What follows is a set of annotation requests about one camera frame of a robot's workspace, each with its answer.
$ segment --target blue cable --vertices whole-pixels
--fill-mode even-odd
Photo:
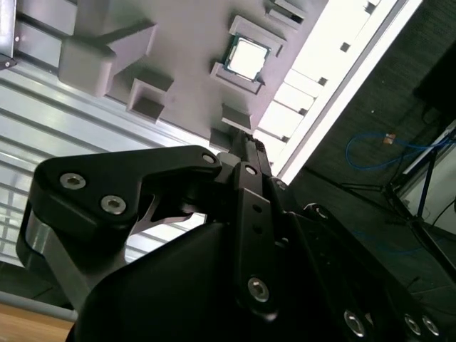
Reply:
[[[397,157],[395,159],[392,159],[392,160],[388,160],[387,162],[383,162],[381,164],[377,164],[377,165],[370,165],[370,166],[361,166],[361,165],[357,165],[357,164],[354,164],[351,159],[350,159],[350,146],[351,144],[353,144],[355,141],[357,140],[360,140],[360,139],[366,139],[366,138],[380,138],[380,139],[385,139],[385,138],[388,138],[388,134],[386,133],[363,133],[363,134],[358,134],[358,135],[355,135],[353,138],[350,139],[350,141],[348,142],[346,148],[345,148],[345,159],[347,161],[347,163],[354,169],[357,169],[357,170],[377,170],[377,169],[383,169],[391,164],[394,164],[396,162],[399,162],[401,160],[404,160],[404,159],[407,159],[409,157],[412,157],[414,155],[417,155],[419,153],[421,153],[423,150],[427,150],[428,148],[434,148],[434,147],[441,147],[441,146],[445,146],[445,145],[451,145],[451,144],[455,144],[455,142],[451,141],[449,142],[448,141],[448,138],[444,138],[441,142],[439,142],[438,144],[434,144],[434,145],[428,145],[428,146],[422,146],[422,145],[414,145],[414,144],[410,144],[402,139],[398,139],[398,138],[391,138],[393,143],[395,144],[399,144],[399,145],[402,145],[404,147],[410,147],[410,148],[413,148],[413,149],[416,149],[416,151],[413,151],[411,153],[408,153],[402,157]]]

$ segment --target corrugated metal panel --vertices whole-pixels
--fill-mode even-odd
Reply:
[[[0,73],[0,260],[20,265],[16,241],[33,171],[64,155],[202,145],[208,142],[164,123],[153,125],[109,98],[95,99],[27,63]],[[161,225],[128,240],[132,261],[201,224]]]

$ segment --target metal bolt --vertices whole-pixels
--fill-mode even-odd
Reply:
[[[364,337],[366,335],[366,330],[364,329],[363,323],[360,321],[356,315],[349,311],[346,310],[345,313],[343,314],[343,318],[345,319],[345,323],[347,323],[347,326],[352,330],[352,332],[357,335],[357,337]]]
[[[246,165],[245,170],[247,170],[247,172],[250,175],[256,175],[257,174],[257,171],[252,166]]]
[[[60,184],[70,190],[79,190],[85,187],[86,181],[77,173],[66,173],[60,177]]]
[[[108,195],[102,198],[101,207],[105,212],[120,215],[127,209],[127,204],[119,196]]]
[[[202,159],[206,160],[210,164],[214,164],[215,163],[215,159],[211,155],[204,154],[204,155],[202,155]]]
[[[413,331],[413,333],[415,333],[415,335],[421,335],[420,326],[416,324],[416,322],[413,320],[412,317],[410,317],[410,315],[405,315],[404,319],[407,326],[410,328],[411,331]]]
[[[284,182],[282,182],[281,180],[277,180],[276,183],[281,190],[286,190],[286,184]]]
[[[438,327],[432,322],[427,316],[423,316],[423,323],[425,324],[426,328],[436,336],[439,336],[439,329]]]
[[[257,301],[265,303],[269,299],[269,290],[266,284],[258,278],[251,278],[247,284],[249,292]]]
[[[324,219],[328,219],[328,217],[322,212],[322,210],[320,210],[319,207],[317,207],[317,208],[315,209],[315,211],[316,211],[316,213],[317,213],[318,215],[320,215],[320,217],[323,217]]]

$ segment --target black stand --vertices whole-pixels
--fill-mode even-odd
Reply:
[[[391,214],[395,217],[400,217],[405,220],[405,223],[410,227],[412,233],[415,235],[417,240],[422,244],[422,246],[435,258],[435,260],[439,263],[442,269],[446,272],[446,274],[451,278],[453,284],[456,286],[456,267],[455,265],[448,259],[446,254],[441,250],[441,248],[435,243],[434,239],[430,236],[428,231],[423,227],[423,211],[425,208],[426,197],[428,196],[428,190],[430,181],[432,178],[432,172],[434,170],[435,161],[437,159],[437,152],[440,147],[435,147],[430,152],[430,158],[428,161],[427,166],[427,173],[425,178],[425,183],[423,185],[423,191],[421,192],[420,204],[418,205],[418,211],[415,216],[413,216],[408,208],[402,203],[399,199],[397,194],[395,193],[393,186],[389,183],[386,186],[382,187],[379,185],[366,185],[366,184],[351,184],[351,183],[342,183],[339,184],[334,182],[333,180],[319,174],[318,172],[306,167],[306,171],[310,174],[314,175],[315,177],[337,187],[338,189],[362,200],[363,202],[380,209],[388,214]],[[392,211],[388,208],[385,208],[381,204],[358,194],[354,190],[363,190],[363,191],[375,191],[384,194],[389,200],[393,208],[396,211]]]

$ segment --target black metal bracket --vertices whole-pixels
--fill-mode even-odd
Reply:
[[[20,257],[41,273],[34,261],[46,262],[77,307],[67,341],[444,341],[326,208],[296,203],[257,140],[240,136],[237,153],[173,147],[38,166]],[[129,234],[195,212],[205,224],[125,265]]]

